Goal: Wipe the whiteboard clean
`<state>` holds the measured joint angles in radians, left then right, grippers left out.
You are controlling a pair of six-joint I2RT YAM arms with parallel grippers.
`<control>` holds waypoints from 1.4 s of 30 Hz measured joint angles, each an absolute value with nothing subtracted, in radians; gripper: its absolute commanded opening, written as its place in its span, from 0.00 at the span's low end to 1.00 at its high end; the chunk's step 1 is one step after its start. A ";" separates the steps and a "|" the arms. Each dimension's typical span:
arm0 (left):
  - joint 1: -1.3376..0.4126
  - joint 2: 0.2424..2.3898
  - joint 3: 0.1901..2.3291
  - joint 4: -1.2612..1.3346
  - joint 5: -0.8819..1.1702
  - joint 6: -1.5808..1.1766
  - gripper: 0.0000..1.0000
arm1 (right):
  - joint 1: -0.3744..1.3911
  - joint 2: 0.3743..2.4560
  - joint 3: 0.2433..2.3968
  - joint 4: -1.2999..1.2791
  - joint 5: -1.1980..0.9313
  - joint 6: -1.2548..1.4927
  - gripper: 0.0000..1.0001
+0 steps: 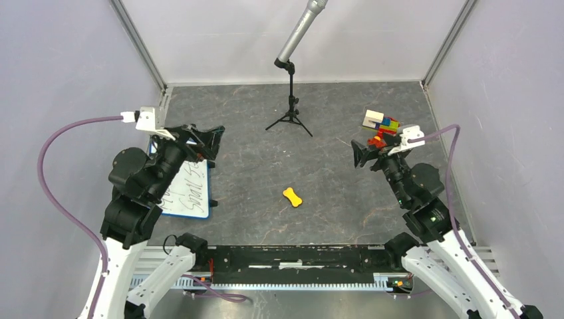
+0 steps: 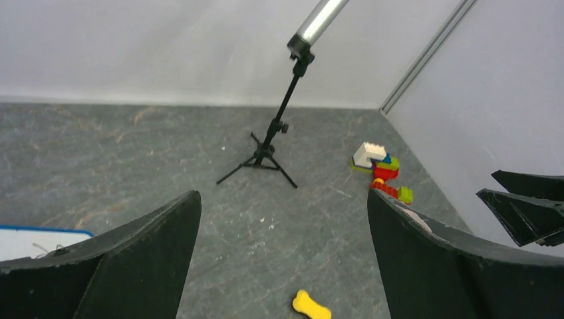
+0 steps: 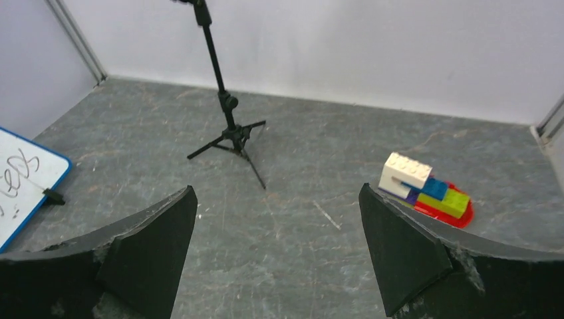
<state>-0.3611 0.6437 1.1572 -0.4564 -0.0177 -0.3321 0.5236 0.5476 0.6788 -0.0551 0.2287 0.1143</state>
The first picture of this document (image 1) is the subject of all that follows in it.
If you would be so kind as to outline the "blue framed whiteboard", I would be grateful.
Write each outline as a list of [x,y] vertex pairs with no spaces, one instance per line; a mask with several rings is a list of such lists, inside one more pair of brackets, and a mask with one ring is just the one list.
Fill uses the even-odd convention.
[[159,207],[171,217],[208,219],[212,212],[210,170],[214,162],[185,161],[165,191]]

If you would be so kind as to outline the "yellow bone-shaped eraser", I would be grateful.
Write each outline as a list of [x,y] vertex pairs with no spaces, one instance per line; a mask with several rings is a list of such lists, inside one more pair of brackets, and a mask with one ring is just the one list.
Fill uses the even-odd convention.
[[283,196],[289,200],[292,207],[297,208],[303,204],[303,200],[295,193],[292,187],[288,187],[283,191]]

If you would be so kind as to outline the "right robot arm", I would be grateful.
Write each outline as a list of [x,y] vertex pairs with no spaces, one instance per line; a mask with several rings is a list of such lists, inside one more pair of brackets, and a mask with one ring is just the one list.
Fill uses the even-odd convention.
[[411,167],[403,154],[351,142],[354,166],[373,161],[400,207],[409,233],[385,244],[384,263],[393,271],[407,270],[420,278],[460,318],[542,318],[534,305],[514,297],[478,256],[458,222],[438,197],[444,190],[437,168],[427,163]]

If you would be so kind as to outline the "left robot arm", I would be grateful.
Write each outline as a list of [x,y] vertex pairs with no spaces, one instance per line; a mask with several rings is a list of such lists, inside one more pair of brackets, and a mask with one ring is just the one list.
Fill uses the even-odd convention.
[[185,233],[172,251],[136,288],[130,283],[156,222],[162,198],[186,162],[215,160],[224,126],[198,130],[195,125],[165,128],[150,134],[156,149],[149,154],[131,147],[114,158],[108,180],[112,198],[100,234],[104,248],[100,281],[89,293],[81,318],[149,318],[173,284],[190,269],[209,262],[205,239]]

